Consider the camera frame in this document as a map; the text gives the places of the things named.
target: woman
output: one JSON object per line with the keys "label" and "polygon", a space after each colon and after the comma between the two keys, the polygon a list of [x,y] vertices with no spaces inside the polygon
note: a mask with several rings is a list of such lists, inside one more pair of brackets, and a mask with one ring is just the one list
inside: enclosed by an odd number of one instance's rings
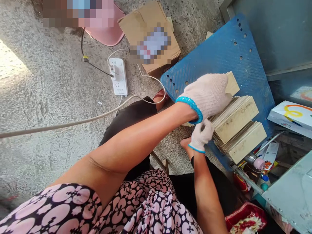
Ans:
{"label": "woman", "polygon": [[[227,82],[224,74],[204,75],[158,114],[162,103],[141,100],[122,109],[100,146],[2,220],[0,233],[227,233],[223,211],[233,212],[237,199],[204,155],[213,133],[206,119],[231,100]],[[156,95],[154,102],[162,97]],[[149,170],[150,152],[188,121],[198,125],[181,145],[194,174]]]}

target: gray floor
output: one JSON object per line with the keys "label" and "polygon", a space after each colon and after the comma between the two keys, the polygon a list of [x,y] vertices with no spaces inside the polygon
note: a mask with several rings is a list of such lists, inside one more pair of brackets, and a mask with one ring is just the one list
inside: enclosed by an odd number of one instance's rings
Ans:
{"label": "gray floor", "polygon": [[[223,24],[221,3],[216,0],[160,2],[173,18],[181,57],[200,44],[207,31]],[[144,1],[116,3],[127,14]],[[0,132],[78,121],[117,106],[111,80],[82,62],[80,37],[72,35],[71,29],[43,28],[32,6],[22,0],[0,0],[0,29]],[[105,71],[108,55],[128,47],[125,37],[114,47],[89,36],[84,43],[90,61]],[[153,97],[159,84],[142,78],[127,55],[118,57],[126,62],[129,93]],[[110,115],[79,126],[0,140],[0,204],[11,210],[52,183],[98,146],[112,119]],[[179,127],[155,149],[161,159],[168,159],[171,174],[192,172],[180,146],[190,133],[190,128]]]}

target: foot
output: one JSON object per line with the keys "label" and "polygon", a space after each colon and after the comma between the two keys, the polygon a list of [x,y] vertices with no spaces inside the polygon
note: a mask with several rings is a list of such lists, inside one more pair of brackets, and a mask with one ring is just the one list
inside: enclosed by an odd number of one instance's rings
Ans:
{"label": "foot", "polygon": [[190,137],[185,138],[180,142],[181,146],[185,149],[186,153],[189,156],[189,159],[191,160],[192,157],[194,156],[194,150],[191,147],[189,147],[189,143],[191,143]]}
{"label": "foot", "polygon": [[[163,89],[159,90],[158,93],[156,93],[155,97],[153,98],[153,102],[159,102],[162,100],[163,96],[165,94],[165,91]],[[169,100],[169,96],[166,93],[166,96],[164,100],[161,103],[156,104],[156,109],[159,111],[163,106],[166,104],[166,102]]]}

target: bottle cap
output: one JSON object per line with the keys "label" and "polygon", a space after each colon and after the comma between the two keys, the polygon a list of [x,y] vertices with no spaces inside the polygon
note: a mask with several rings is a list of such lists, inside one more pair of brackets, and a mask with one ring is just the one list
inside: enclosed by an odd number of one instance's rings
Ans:
{"label": "bottle cap", "polygon": [[260,187],[263,189],[263,191],[266,191],[269,188],[269,186],[266,183],[261,184]]}
{"label": "bottle cap", "polygon": [[265,182],[267,182],[267,181],[269,180],[269,177],[266,176],[266,175],[261,175],[261,178],[262,178]]}
{"label": "bottle cap", "polygon": [[266,164],[265,161],[261,158],[257,158],[253,163],[253,166],[260,171],[263,170],[264,165]]}

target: blue plastic pallet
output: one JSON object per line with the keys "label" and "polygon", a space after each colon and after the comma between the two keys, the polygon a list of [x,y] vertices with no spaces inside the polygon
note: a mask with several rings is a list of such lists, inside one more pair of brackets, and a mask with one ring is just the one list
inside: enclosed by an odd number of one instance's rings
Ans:
{"label": "blue plastic pallet", "polygon": [[[172,100],[183,93],[187,84],[196,81],[207,73],[226,73],[232,71],[240,87],[237,96],[250,95],[258,107],[259,114],[253,121],[263,124],[267,140],[273,134],[273,124],[267,120],[270,110],[275,106],[271,89],[243,14],[237,15],[216,33],[210,36],[161,77]],[[223,166],[230,170],[229,159],[223,155],[213,142],[209,142]]]}

